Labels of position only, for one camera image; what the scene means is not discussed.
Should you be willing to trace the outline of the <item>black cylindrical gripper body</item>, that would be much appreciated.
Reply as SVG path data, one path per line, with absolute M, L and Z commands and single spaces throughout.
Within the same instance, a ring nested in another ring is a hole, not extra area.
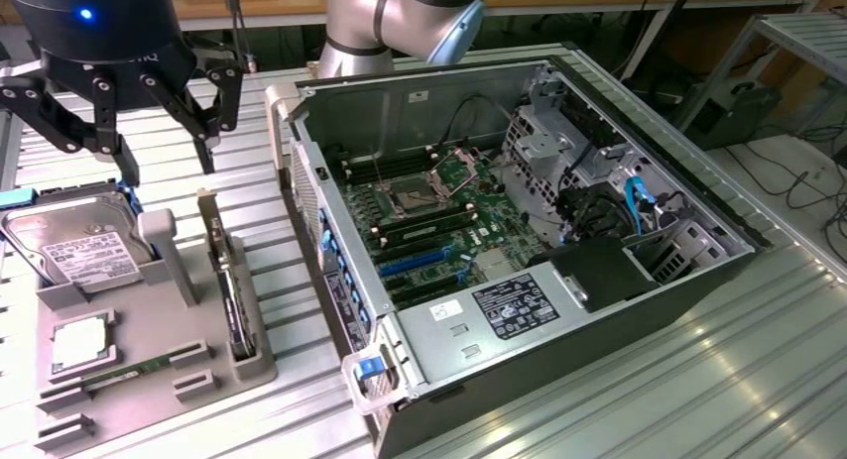
M 119 111 L 157 104 L 142 76 L 175 93 L 198 66 L 171 0 L 11 0 L 42 50 L 48 80 L 86 101 L 107 78 Z

